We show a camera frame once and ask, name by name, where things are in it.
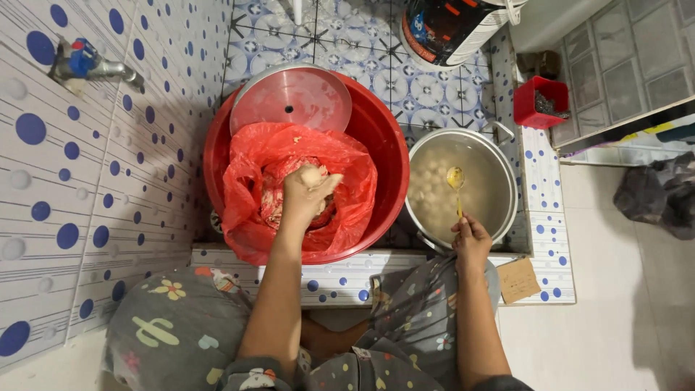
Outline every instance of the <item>gray pajama pants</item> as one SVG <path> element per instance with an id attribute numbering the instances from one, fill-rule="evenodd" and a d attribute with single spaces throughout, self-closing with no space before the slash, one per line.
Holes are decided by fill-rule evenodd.
<path id="1" fill-rule="evenodd" d="M 496 310 L 500 288 L 490 262 L 485 277 Z M 438 257 L 409 270 L 376 275 L 372 284 L 370 330 L 355 344 L 356 351 L 373 348 L 367 339 L 383 338 L 386 345 L 398 350 L 396 356 L 404 353 L 413 368 L 431 376 L 444 390 L 460 389 L 453 258 Z M 131 289 L 114 314 L 107 332 L 104 367 L 133 390 L 212 391 L 221 375 L 229 373 L 251 310 L 252 302 L 238 281 L 219 269 L 189 267 L 151 276 Z M 354 360 L 350 357 L 339 356 L 333 364 L 352 370 L 353 366 L 339 361 Z M 379 360 L 383 358 L 374 356 L 370 363 L 393 365 Z M 311 370 L 324 363 L 330 366 L 331 361 L 317 360 L 300 348 L 293 383 L 313 388 L 311 385 L 319 382 L 311 381 Z M 311 375 L 322 377 L 322 373 Z M 390 379 L 397 381 L 399 373 L 393 375 Z M 331 385 L 333 380 L 339 378 L 323 380 L 323 389 L 343 389 L 345 385 Z M 394 383 L 390 389 L 400 386 Z"/>

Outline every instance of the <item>water faucet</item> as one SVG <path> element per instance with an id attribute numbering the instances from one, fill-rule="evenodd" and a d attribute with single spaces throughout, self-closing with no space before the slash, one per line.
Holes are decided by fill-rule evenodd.
<path id="1" fill-rule="evenodd" d="M 58 54 L 49 73 L 58 82 L 120 77 L 135 89 L 144 86 L 145 78 L 141 74 L 124 63 L 105 59 L 85 38 L 77 38 L 72 44 L 59 38 Z"/>

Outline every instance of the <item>yellow spoon handle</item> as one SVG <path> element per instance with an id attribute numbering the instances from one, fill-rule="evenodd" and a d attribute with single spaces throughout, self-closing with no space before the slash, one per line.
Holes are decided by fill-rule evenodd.
<path id="1" fill-rule="evenodd" d="M 459 205 L 459 209 L 456 211 L 459 214 L 459 218 L 464 217 L 464 213 L 461 210 L 461 198 L 459 197 L 459 194 L 456 194 L 456 203 Z"/>

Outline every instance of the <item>red container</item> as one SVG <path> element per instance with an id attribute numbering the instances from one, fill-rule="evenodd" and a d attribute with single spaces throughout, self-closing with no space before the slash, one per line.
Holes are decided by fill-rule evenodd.
<path id="1" fill-rule="evenodd" d="M 362 239 L 352 248 L 339 254 L 326 255 L 310 264 L 327 264 L 344 260 L 376 242 L 400 213 L 405 202 L 410 179 L 408 147 L 400 126 L 389 109 L 374 94 L 355 80 L 333 72 L 345 84 L 352 98 L 352 115 L 345 133 L 362 143 L 377 167 L 376 202 L 372 218 Z M 215 211 L 224 211 L 224 182 L 222 175 L 229 165 L 229 114 L 238 91 L 222 105 L 210 124 L 203 156 L 203 174 L 208 196 Z"/>
<path id="2" fill-rule="evenodd" d="M 555 111 L 569 110 L 569 91 L 565 83 L 533 76 L 514 91 L 514 122 L 518 125 L 547 129 L 567 120 L 536 111 L 536 91 L 555 101 Z"/>

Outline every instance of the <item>black plastic bag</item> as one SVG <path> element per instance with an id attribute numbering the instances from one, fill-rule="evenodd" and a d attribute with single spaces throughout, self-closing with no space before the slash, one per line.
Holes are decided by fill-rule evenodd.
<path id="1" fill-rule="evenodd" d="M 659 225 L 680 240 L 695 239 L 695 154 L 629 168 L 613 204 L 632 221 Z"/>

